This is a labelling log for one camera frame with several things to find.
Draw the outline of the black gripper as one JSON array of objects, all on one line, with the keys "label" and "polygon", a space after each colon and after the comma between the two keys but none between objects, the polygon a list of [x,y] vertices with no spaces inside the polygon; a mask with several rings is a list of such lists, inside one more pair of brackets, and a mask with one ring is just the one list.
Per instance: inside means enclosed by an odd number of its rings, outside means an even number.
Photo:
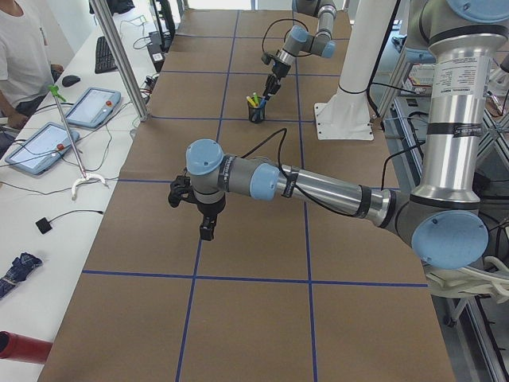
[{"label": "black gripper", "polygon": [[281,88],[281,80],[279,78],[284,78],[287,76],[289,72],[289,65],[283,61],[275,60],[272,73],[273,75],[269,75],[266,79],[265,88],[263,92],[263,99],[270,99],[272,96],[276,95],[279,89]]},{"label": "black gripper", "polygon": [[[217,216],[224,210],[226,206],[224,191],[204,194],[194,189],[193,192],[197,208],[204,216]],[[200,226],[200,238],[202,240],[214,240],[215,228],[216,220],[212,220],[209,224],[202,224]]]}]

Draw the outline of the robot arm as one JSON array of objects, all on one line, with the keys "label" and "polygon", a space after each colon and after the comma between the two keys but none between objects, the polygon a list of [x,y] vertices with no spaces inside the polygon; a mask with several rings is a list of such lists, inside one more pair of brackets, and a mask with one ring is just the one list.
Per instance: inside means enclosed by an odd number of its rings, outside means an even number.
[{"label": "robot arm", "polygon": [[485,252],[489,234],[479,218],[472,185],[483,133],[489,72],[508,39],[505,1],[412,1],[406,59],[433,63],[434,77],[425,137],[412,118],[394,121],[403,131],[403,153],[422,156],[418,184],[409,193],[373,189],[258,158],[225,154],[212,139],[186,150],[187,175],[176,184],[203,215],[200,237],[211,240],[229,192],[269,201],[299,197],[335,214],[370,220],[408,244],[425,263],[458,269]]},{"label": "robot arm", "polygon": [[310,34],[305,28],[294,25],[289,31],[283,46],[275,53],[262,48],[262,62],[273,62],[272,73],[266,80],[263,98],[266,102],[281,87],[281,80],[287,76],[292,64],[300,53],[309,53],[330,58],[335,52],[336,43],[332,39],[337,9],[333,1],[293,1],[293,10],[318,20],[317,31]]}]

